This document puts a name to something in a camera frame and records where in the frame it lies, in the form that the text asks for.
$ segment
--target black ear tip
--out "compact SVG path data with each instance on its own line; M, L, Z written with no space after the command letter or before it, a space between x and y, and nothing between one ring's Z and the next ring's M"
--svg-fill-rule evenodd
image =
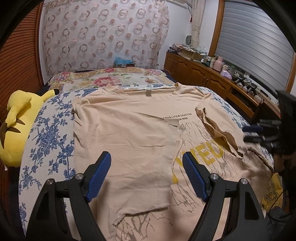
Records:
M54 89L54 94L58 95L59 94L59 89Z

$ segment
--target plush toy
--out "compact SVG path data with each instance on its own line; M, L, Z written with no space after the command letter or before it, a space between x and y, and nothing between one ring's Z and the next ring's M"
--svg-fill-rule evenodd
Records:
M59 90L47 91L43 96L21 90L11 94L7 110L8 115L0 127L0 157L11 167L19 167L25 144L32 125L43 103L58 94Z

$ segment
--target orange slatted door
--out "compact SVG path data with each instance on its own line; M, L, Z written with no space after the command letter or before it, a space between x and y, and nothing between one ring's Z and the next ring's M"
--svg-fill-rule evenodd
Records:
M38 36L42 4L36 6L11 33L0 50L0 119L16 90L36 93L42 87Z

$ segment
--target silver bolt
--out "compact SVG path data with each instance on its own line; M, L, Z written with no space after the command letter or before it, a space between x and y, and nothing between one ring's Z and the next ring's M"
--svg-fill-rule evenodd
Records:
M213 174L211 174L211 178L213 180L217 180L219 178L219 176L218 176L218 174L213 173Z
M54 183L54 180L52 178L46 180L46 184L48 185L51 185L53 183Z
M83 178L83 174L82 173L78 173L78 174L75 175L75 178L77 180L81 180Z
M244 185L248 184L248 180L245 179L245 178L241 179L241 182L242 182L242 184L244 184Z

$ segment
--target patterned curtain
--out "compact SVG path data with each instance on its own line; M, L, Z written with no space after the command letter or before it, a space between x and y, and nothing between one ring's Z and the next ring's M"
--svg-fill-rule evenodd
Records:
M193 0L192 9L191 46L197 48L200 46L200 28L202 26L202 18L205 11L205 0Z
M49 76L104 69L116 56L155 69L168 32L160 0L58 0L45 5L43 52Z

